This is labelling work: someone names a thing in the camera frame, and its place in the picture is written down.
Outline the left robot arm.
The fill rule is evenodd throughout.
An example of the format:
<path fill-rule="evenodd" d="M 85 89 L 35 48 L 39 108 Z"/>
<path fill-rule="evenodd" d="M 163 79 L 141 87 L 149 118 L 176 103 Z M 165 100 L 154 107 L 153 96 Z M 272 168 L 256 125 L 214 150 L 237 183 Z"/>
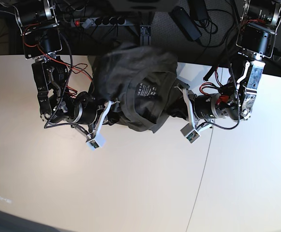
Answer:
<path fill-rule="evenodd" d="M 281 0 L 246 0 L 243 13 L 231 41 L 225 42 L 230 78 L 226 84 L 204 83 L 197 96 L 178 86 L 183 94 L 168 109 L 173 117 L 188 121 L 182 129 L 186 136 L 196 137 L 202 130 L 217 126 L 215 120 L 229 117 L 237 124 L 251 116 L 257 88 L 265 67 L 264 58 L 271 58 L 281 23 Z"/>

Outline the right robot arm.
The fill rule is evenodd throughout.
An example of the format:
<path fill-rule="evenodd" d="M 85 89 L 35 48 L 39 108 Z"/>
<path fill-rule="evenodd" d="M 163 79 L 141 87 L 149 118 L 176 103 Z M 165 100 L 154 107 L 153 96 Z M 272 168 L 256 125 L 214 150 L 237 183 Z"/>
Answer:
<path fill-rule="evenodd" d="M 104 142 L 100 131 L 114 102 L 98 103 L 93 95 L 93 77 L 84 65 L 74 64 L 72 59 L 64 62 L 57 55 L 62 50 L 61 43 L 67 39 L 59 31 L 55 3 L 52 0 L 0 0 L 0 5 L 13 8 L 25 58 L 34 59 L 32 71 L 40 115 L 45 119 L 44 128 L 70 126 L 92 147 L 100 147 Z M 72 73 L 82 73 L 89 78 L 88 91 L 78 93 L 68 86 Z"/>

